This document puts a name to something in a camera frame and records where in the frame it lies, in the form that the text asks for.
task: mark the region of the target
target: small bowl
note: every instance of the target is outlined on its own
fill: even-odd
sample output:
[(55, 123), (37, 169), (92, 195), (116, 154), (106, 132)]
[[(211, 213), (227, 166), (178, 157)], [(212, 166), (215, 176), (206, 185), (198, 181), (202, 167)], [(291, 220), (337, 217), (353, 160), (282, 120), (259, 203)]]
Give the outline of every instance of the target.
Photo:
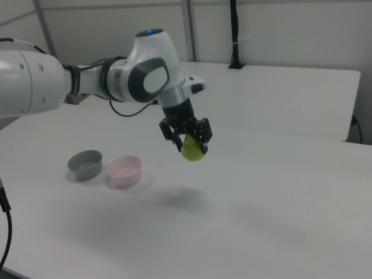
[(102, 154), (97, 150), (82, 151), (71, 157), (67, 167), (78, 180), (95, 177), (102, 171)]
[(142, 162), (137, 156), (123, 156), (113, 161), (108, 169), (108, 175), (119, 187), (136, 183), (142, 176)]

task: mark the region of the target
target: white desk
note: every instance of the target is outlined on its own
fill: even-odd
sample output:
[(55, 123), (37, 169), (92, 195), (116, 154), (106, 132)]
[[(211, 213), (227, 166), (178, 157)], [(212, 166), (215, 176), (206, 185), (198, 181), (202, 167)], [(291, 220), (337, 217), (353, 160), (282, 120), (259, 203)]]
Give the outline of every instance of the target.
[[(244, 66), (181, 62), (185, 74), (198, 74), (207, 90), (191, 98), (197, 118), (248, 130), (344, 141), (348, 137), (360, 73), (346, 70)], [(91, 96), (81, 106), (111, 109)], [(115, 104), (129, 114), (143, 104)], [(144, 115), (163, 117), (160, 107)]]
[[(159, 119), (63, 105), (0, 131), (5, 263), (30, 278), (370, 278), (372, 148), (213, 126), (188, 162)], [(138, 155), (126, 191), (77, 183), (75, 153)], [(0, 247), (6, 219), (0, 217)]]

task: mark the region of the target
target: gray bowl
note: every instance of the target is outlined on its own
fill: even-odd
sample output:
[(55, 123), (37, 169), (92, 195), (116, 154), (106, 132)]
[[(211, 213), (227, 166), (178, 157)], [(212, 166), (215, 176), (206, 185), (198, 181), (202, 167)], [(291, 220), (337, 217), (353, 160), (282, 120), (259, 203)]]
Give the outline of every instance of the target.
[(74, 155), (67, 163), (78, 180), (95, 177), (102, 171), (102, 154), (97, 150), (86, 150)]

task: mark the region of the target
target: black pole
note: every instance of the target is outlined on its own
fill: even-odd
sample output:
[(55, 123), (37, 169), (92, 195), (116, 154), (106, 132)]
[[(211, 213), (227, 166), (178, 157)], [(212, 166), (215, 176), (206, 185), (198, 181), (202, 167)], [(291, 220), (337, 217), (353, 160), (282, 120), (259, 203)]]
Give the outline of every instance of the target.
[(230, 12), (231, 12), (231, 35), (232, 35), (232, 58), (229, 69), (241, 69), (245, 64), (239, 61), (239, 45), (238, 45), (238, 33), (239, 33), (239, 22), (237, 13), (237, 2), (236, 0), (230, 0)]

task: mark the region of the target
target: yellow ball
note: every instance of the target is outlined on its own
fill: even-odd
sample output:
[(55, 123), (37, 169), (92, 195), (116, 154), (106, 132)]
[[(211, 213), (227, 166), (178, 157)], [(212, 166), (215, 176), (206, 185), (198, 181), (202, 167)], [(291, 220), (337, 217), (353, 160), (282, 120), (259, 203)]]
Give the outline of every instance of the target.
[(189, 161), (197, 161), (205, 156), (200, 149), (199, 142), (188, 134), (185, 136), (184, 143), (181, 147), (181, 154)]

